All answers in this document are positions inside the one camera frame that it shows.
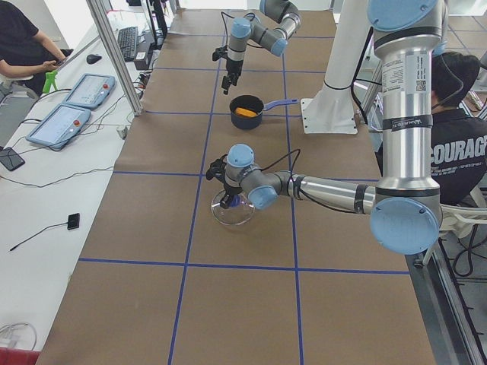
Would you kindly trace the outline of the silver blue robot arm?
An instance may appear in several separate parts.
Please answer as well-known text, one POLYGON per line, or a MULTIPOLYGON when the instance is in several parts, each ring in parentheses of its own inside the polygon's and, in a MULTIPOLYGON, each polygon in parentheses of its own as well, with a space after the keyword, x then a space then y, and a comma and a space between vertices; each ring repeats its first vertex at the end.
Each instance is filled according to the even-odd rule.
POLYGON ((381 61, 384 104, 382 177, 376 186, 334 182, 292 171, 267 173, 246 144, 224 157, 219 205, 248 202, 268 208, 280 195, 307 199, 333 211, 370 216, 383 247, 404 255, 431 248, 442 222, 440 187, 431 178, 431 57, 440 43, 443 1, 372 1, 368 20, 381 61))
POLYGON ((288 45, 288 40, 301 27, 300 12, 290 1, 261 1, 259 11, 278 26, 269 29, 254 13, 237 17, 231 25, 228 43, 213 52, 213 60, 226 60, 227 74, 221 83, 225 95, 231 86, 237 85, 243 69, 247 43, 250 40, 274 56, 280 57, 288 45))

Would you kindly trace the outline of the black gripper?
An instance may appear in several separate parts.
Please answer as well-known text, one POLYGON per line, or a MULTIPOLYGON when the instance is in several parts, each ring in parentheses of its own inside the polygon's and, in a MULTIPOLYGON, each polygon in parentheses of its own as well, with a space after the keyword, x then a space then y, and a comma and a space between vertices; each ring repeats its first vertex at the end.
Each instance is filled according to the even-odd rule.
POLYGON ((229 93, 230 86, 237 86, 238 79, 241 75, 243 67, 243 61, 235 61, 233 59, 228 59, 226 62, 226 69, 228 71, 228 75, 224 76, 221 83, 221 88, 223 89, 224 94, 229 93))
POLYGON ((220 200, 221 208, 230 208, 232 201, 237 202, 240 200, 239 194, 242 193, 242 188, 239 186, 233 186, 224 181, 225 194, 220 200))

